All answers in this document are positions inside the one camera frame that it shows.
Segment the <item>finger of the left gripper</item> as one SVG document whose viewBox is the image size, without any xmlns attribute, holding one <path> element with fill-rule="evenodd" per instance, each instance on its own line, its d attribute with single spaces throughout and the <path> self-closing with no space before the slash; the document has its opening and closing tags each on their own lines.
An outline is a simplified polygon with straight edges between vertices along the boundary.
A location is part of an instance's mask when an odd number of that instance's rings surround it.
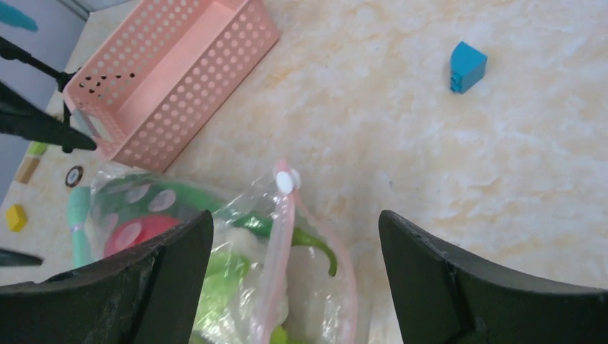
<svg viewBox="0 0 608 344">
<path fill-rule="evenodd" d="M 1 84 L 1 133 L 63 148 L 97 149 L 92 138 L 41 111 L 5 84 Z"/>
<path fill-rule="evenodd" d="M 10 249 L 0 249 L 0 265 L 1 267 L 30 267 L 40 266 L 44 260 L 41 257 L 18 252 Z"/>
</svg>

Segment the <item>white cauliflower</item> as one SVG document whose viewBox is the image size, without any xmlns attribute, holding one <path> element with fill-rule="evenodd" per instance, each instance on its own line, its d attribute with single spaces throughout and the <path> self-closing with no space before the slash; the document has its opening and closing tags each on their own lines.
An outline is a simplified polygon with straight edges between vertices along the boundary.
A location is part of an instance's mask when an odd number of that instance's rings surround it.
<svg viewBox="0 0 608 344">
<path fill-rule="evenodd" d="M 264 245 L 261 291 L 252 315 L 249 343 L 257 342 L 259 329 L 267 333 L 264 343 L 339 343 L 343 338 L 339 306 L 329 292 L 328 279 L 313 277 L 305 271 L 289 288 L 287 273 L 276 270 L 288 258 L 276 257 L 275 248 Z"/>
</svg>

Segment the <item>green bell pepper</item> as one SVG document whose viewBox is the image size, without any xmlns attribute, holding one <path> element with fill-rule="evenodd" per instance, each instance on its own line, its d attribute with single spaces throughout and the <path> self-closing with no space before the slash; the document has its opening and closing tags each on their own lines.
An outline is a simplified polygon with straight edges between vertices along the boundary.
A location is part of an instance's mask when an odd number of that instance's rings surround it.
<svg viewBox="0 0 608 344">
<path fill-rule="evenodd" d="M 262 264 L 270 237 L 272 216 L 254 209 L 261 191 L 227 200 L 217 192 L 152 173 L 125 173 L 97 183 L 91 191 L 85 227 L 94 260 L 106 258 L 106 241 L 116 228 L 146 215 L 166 215 L 182 224 L 202 211 L 215 220 L 213 252 L 230 252 Z"/>
</svg>

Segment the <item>green celery stalk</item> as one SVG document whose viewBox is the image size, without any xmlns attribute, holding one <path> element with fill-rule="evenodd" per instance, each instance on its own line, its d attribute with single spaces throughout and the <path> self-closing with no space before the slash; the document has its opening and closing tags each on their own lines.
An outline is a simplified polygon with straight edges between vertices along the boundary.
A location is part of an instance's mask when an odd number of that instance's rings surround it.
<svg viewBox="0 0 608 344">
<path fill-rule="evenodd" d="M 263 265 L 230 252 L 209 258 L 190 343 L 249 343 Z"/>
</svg>

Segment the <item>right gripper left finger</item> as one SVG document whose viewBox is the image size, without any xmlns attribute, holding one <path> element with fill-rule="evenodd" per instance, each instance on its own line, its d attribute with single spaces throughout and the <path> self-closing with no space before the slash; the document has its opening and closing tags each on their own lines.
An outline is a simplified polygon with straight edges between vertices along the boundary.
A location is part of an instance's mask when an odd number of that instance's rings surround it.
<svg viewBox="0 0 608 344">
<path fill-rule="evenodd" d="M 213 242 L 203 211 L 44 282 L 1 288 L 3 343 L 187 343 Z"/>
</svg>

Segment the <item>clear pink zip bag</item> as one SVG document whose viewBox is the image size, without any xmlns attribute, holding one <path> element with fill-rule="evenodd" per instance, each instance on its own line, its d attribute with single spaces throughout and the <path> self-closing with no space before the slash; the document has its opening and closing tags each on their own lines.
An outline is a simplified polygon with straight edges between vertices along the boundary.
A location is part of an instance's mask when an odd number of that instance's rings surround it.
<svg viewBox="0 0 608 344">
<path fill-rule="evenodd" d="M 353 265 L 337 236 L 303 205 L 301 185 L 285 161 L 237 196 L 103 166 L 92 181 L 85 225 L 92 257 L 109 257 L 209 211 L 213 242 L 193 343 L 352 343 Z"/>
</svg>

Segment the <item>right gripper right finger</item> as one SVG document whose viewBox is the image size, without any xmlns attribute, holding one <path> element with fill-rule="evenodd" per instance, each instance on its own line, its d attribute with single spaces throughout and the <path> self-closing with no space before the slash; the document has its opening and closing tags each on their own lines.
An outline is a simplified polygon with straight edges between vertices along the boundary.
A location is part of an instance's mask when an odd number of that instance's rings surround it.
<svg viewBox="0 0 608 344">
<path fill-rule="evenodd" d="M 607 341 L 605 289 L 504 267 L 390 210 L 378 227 L 405 343 Z"/>
</svg>

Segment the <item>pink plastic basket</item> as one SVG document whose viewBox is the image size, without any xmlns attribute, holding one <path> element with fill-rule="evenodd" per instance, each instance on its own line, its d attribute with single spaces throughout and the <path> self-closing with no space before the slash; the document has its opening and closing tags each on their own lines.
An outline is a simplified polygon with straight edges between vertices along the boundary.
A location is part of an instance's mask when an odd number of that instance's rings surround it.
<svg viewBox="0 0 608 344">
<path fill-rule="evenodd" d="M 279 36 L 262 1 L 142 1 L 63 98 L 105 160 L 162 172 Z"/>
</svg>

